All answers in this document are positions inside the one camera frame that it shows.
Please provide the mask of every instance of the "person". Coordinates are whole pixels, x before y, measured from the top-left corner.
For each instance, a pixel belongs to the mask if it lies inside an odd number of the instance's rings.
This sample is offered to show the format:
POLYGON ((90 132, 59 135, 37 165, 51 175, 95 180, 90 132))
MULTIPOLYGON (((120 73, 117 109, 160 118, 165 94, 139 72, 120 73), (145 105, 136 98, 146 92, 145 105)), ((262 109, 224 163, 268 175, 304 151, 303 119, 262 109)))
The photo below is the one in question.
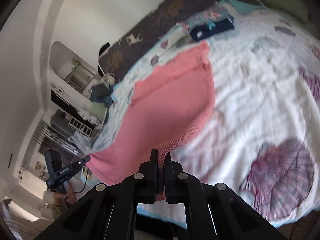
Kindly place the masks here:
POLYGON ((47 217, 48 219, 38 219, 31 222, 25 218, 10 214, 9 205, 11 199, 5 199, 0 203, 0 214, 17 240, 33 240, 66 211, 63 207, 62 200, 65 200, 69 204, 75 204, 77 202, 76 193, 72 184, 68 183, 66 194, 60 192, 53 193, 53 200, 53 204, 48 205, 46 208, 46 210, 51 213, 51 217, 47 217))

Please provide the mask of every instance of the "silver screw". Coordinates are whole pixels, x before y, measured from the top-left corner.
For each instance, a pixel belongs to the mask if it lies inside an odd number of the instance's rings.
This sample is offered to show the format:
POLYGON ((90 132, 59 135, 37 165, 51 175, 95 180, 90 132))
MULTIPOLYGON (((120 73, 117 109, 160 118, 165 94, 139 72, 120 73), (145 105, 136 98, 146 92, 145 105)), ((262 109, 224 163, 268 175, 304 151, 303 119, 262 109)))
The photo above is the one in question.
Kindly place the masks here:
POLYGON ((186 173, 180 173, 179 175, 178 175, 178 178, 179 179, 187 179, 188 178, 188 174, 186 174, 186 173))
POLYGON ((106 185, 104 185, 104 184, 98 184, 96 186, 96 190, 98 190, 98 191, 104 191, 105 189, 106 189, 106 185))
POLYGON ((216 185, 216 187, 218 190, 225 190, 227 188, 227 185, 220 182, 216 185))
POLYGON ((136 173, 134 176, 133 176, 135 179, 143 179, 143 174, 142 173, 136 173))

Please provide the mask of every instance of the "human hand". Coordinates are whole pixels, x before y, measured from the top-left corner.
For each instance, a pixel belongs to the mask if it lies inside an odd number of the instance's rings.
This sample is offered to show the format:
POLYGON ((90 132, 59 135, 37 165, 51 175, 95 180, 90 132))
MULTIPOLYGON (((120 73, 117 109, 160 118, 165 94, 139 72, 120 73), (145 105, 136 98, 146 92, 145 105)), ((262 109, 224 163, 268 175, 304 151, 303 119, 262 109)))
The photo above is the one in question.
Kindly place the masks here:
POLYGON ((68 191, 65 195, 61 192, 55 192, 53 194, 53 198, 54 198, 54 204, 60 207, 62 206, 62 202, 61 202, 62 199, 65 199, 66 202, 68 202, 69 204, 74 204, 77 202, 76 193, 71 183, 68 183, 68 191))

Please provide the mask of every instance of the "bed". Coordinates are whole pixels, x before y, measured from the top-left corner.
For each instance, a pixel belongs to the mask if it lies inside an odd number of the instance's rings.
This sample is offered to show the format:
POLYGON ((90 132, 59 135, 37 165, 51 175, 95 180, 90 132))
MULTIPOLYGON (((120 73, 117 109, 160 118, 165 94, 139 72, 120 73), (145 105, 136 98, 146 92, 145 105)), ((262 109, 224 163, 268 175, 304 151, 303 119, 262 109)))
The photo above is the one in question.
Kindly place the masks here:
MULTIPOLYGON (((108 176, 121 165, 106 161, 101 169, 101 156, 117 139, 135 84, 198 46, 176 22, 215 1, 166 0, 100 59, 104 73, 114 73, 121 81, 114 87, 116 103, 109 120, 91 151, 89 168, 101 181, 113 184, 120 179, 108 176)), ((320 42, 256 0, 218 1, 233 16, 235 29, 205 40, 214 111, 171 155, 200 181, 226 183, 279 227, 320 206, 320 42)), ((139 204, 138 213, 186 227, 183 205, 165 200, 139 204)))

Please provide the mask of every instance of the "pink cloth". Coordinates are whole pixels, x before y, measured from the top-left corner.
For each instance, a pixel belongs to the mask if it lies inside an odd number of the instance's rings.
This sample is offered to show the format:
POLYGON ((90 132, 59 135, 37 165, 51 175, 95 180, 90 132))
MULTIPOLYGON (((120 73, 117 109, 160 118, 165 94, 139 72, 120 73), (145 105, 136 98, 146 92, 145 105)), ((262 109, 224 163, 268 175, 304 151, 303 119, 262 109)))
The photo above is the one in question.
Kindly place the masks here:
POLYGON ((135 84, 131 104, 113 144, 90 154, 90 170, 107 185, 138 172, 159 150, 159 171, 164 157, 198 135, 214 108, 212 68, 206 42, 156 66, 135 84))

